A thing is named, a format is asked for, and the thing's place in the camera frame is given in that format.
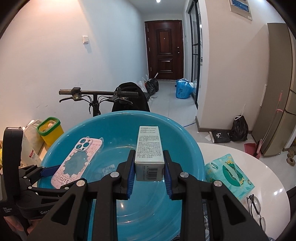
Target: blue plastic bag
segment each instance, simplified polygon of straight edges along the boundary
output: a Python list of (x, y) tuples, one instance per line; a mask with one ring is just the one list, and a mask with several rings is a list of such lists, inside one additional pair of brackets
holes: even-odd
[(240, 201), (255, 187), (236, 165), (231, 154), (206, 164), (205, 173), (208, 182), (220, 180)]
[(193, 90), (194, 88), (186, 79), (177, 80), (176, 97), (178, 99), (187, 99)]

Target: tile floor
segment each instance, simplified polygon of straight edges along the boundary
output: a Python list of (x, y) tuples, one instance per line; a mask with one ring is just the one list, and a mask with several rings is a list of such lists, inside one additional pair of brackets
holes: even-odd
[[(196, 106), (191, 97), (188, 99), (176, 98), (175, 84), (176, 82), (173, 81), (159, 81), (159, 92), (153, 95), (149, 101), (150, 111), (164, 115), (180, 125), (186, 126), (195, 122)], [(196, 124), (185, 127), (185, 129), (193, 136), (196, 142), (212, 143), (212, 141), (208, 141), (205, 138), (209, 133), (197, 132)], [(244, 151), (245, 143), (255, 143), (251, 134), (248, 135), (248, 140), (245, 142), (229, 142), (217, 145), (225, 145)], [(290, 166), (286, 159), (287, 152), (282, 152), (280, 155), (272, 157), (261, 157), (260, 161), (277, 175), (287, 191), (295, 186), (296, 166)]]

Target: green bin rim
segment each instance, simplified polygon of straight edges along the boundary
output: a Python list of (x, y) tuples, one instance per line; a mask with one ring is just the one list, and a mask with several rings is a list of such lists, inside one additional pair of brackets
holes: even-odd
[[(46, 122), (48, 121), (56, 121), (56, 123), (47, 131), (42, 132), (39, 130), (39, 128), (41, 126), (43, 126)], [(43, 121), (39, 126), (37, 126), (37, 132), (39, 133), (39, 135), (41, 136), (47, 136), (48, 134), (50, 134), (54, 129), (56, 129), (59, 125), (61, 124), (61, 121), (58, 118), (55, 117), (48, 117), (45, 121)]]

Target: door frame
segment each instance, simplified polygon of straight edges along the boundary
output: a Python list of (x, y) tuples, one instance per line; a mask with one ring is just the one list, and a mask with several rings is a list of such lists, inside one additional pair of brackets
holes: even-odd
[[(194, 73), (193, 73), (193, 69), (194, 69), (194, 56), (197, 55), (197, 62), (198, 62), (198, 66), (197, 66), (197, 83), (196, 83), (196, 92), (195, 92), (195, 96), (193, 95), (192, 93), (192, 97), (194, 99), (194, 102), (195, 102), (195, 105), (196, 105), (196, 108), (198, 108), (198, 103), (197, 103), (197, 98), (198, 98), (198, 92), (199, 92), (199, 86), (200, 86), (200, 62), (201, 62), (201, 55), (200, 55), (200, 42), (201, 42), (201, 38), (200, 38), (200, 20), (199, 20), (199, 17), (198, 17), (198, 9), (197, 9), (197, 2), (198, 0), (193, 0), (192, 1), (192, 4), (189, 8), (189, 11), (188, 11), (188, 14), (189, 14), (189, 17), (190, 17), (190, 29), (191, 29), (191, 45), (192, 45), (192, 50), (191, 50), (191, 54), (192, 54), (192, 62), (191, 62), (191, 82), (193, 82), (193, 78), (194, 78)], [(195, 8), (195, 16), (196, 16), (196, 23), (197, 23), (197, 38), (198, 38), (198, 43), (195, 44), (193, 42), (193, 24), (192, 24), (192, 17), (191, 17), (191, 10)], [(198, 54), (194, 54), (194, 47), (197, 46), (197, 51), (198, 51)]]
[(152, 79), (154, 78), (154, 76), (152, 76), (151, 73), (151, 66), (150, 66), (150, 51), (149, 51), (149, 40), (148, 40), (148, 23), (151, 22), (163, 22), (163, 23), (171, 23), (171, 22), (179, 22), (179, 27), (180, 27), (180, 31), (181, 31), (181, 35), (180, 35), (180, 42), (181, 42), (181, 50), (180, 50), (180, 54), (182, 57), (182, 66), (181, 66), (181, 72), (183, 73), (183, 77), (184, 77), (184, 42), (183, 42), (183, 24), (182, 24), (182, 20), (156, 20), (156, 21), (145, 21), (145, 35), (146, 35), (146, 48), (147, 48), (147, 58), (148, 58), (148, 75), (149, 78)]

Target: human hand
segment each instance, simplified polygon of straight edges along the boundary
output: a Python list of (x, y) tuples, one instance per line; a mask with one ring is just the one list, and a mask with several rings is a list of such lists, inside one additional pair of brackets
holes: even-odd
[[(4, 217), (5, 221), (7, 222), (8, 226), (12, 229), (12, 231), (24, 231), (24, 228), (20, 221), (15, 217), (15, 216), (8, 216)], [(32, 220), (31, 221), (31, 226), (27, 229), (27, 232), (30, 234), (33, 229), (37, 226), (37, 224), (40, 222), (41, 219), (38, 220)]]

